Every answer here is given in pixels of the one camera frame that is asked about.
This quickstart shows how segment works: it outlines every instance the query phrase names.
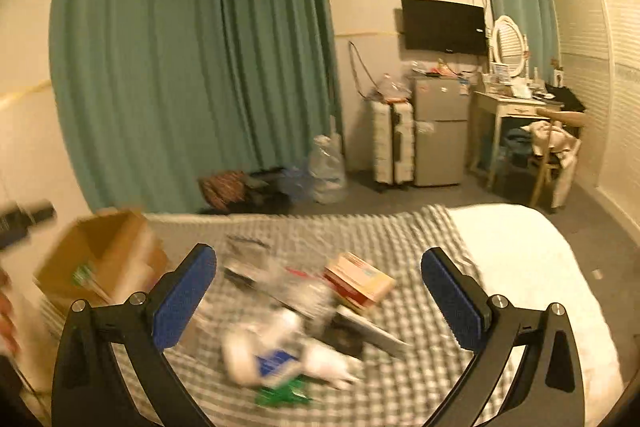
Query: beige clothing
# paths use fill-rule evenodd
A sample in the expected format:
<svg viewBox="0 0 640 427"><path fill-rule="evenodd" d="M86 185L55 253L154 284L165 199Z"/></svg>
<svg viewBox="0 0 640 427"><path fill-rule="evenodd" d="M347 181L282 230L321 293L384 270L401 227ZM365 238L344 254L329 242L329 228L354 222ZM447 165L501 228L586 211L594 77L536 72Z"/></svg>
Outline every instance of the beige clothing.
<svg viewBox="0 0 640 427"><path fill-rule="evenodd" d="M575 169L578 164L578 149L580 149L581 144L580 140L561 127L552 127L547 120L536 121L521 127L521 129L531 133L531 146L536 156L543 155L546 141L549 138L549 129L551 129L549 149L558 156L562 167L554 188L551 207L563 206L574 181Z"/></svg>

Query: checkered blanket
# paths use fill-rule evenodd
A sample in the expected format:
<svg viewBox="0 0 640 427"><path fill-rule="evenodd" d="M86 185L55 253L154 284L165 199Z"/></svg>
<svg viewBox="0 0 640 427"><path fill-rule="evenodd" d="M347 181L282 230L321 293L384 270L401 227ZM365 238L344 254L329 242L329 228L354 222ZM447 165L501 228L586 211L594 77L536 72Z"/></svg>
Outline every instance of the checkered blanket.
<svg viewBox="0 0 640 427"><path fill-rule="evenodd" d="M464 371L472 354L458 346L430 293L422 283L420 259L440 246L463 273L481 282L449 213L441 206L393 216L149 216L164 241L170 260L178 264L195 243L226 253L226 236L259 239L274 248L286 266L314 272L340 252L352 251L396 279L395 289L371 311L377 325L410 344L405 360L367 345L364 377L350 391L309 383L312 402L270 409L254 404L255 390L229 381L220 338L229 325L250 322L264 313L267 302L239 290L216 275L205 295L214 310L208 334L193 351L180 343L164 352L174 371L202 410L218 427L393 427L421 426ZM48 323L59 335L60 316L45 306ZM148 402L123 346L116 357L138 409L159 421ZM479 421L496 413L513 379L508 365Z"/></svg>

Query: flat screen television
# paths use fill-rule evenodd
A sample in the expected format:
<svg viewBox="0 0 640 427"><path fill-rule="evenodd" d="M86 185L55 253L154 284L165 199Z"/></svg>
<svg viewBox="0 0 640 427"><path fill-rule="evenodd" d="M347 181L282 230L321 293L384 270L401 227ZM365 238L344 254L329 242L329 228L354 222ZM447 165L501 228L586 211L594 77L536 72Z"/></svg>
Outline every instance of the flat screen television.
<svg viewBox="0 0 640 427"><path fill-rule="evenodd" d="M484 9L435 0L402 0L404 47L486 55Z"/></svg>

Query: metal screw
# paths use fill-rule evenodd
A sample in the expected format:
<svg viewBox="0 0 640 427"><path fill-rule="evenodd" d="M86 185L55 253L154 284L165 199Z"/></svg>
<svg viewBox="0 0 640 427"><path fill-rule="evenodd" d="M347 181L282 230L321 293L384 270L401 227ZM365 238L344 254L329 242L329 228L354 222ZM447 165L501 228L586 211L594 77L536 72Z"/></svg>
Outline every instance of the metal screw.
<svg viewBox="0 0 640 427"><path fill-rule="evenodd" d="M84 310L85 306L86 302L84 302L82 299L78 299L76 302L71 304L71 309L75 312L81 312L82 310Z"/></svg>
<svg viewBox="0 0 640 427"><path fill-rule="evenodd" d="M134 306L140 306L144 301L146 301L146 295L144 292L135 292L129 297L129 302Z"/></svg>
<svg viewBox="0 0 640 427"><path fill-rule="evenodd" d="M509 305L509 299L504 295L494 295L491 297L491 302L496 308L506 308Z"/></svg>
<svg viewBox="0 0 640 427"><path fill-rule="evenodd" d="M556 315L564 315L564 306L562 304L554 302L551 304L551 311L553 311Z"/></svg>

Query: floor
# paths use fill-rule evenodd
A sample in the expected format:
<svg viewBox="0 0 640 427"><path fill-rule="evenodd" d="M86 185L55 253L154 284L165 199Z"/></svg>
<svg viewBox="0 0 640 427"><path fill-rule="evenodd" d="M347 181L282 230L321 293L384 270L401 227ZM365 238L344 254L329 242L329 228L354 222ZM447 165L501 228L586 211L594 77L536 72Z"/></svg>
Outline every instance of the floor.
<svg viewBox="0 0 640 427"><path fill-rule="evenodd" d="M513 203L524 203L532 180L515 177L506 194ZM380 194L370 172L351 176L349 196L340 203L321 205L298 203L293 214L393 214L417 210L425 204L450 208L479 203L502 203L505 198L487 192L481 182L468 175L460 185L431 188L393 188ZM591 291L600 302L618 349L623 381L628 382L640 367L636 340L640 335L640 248L577 184L566 207L545 213L574 250L575 258Z"/></svg>

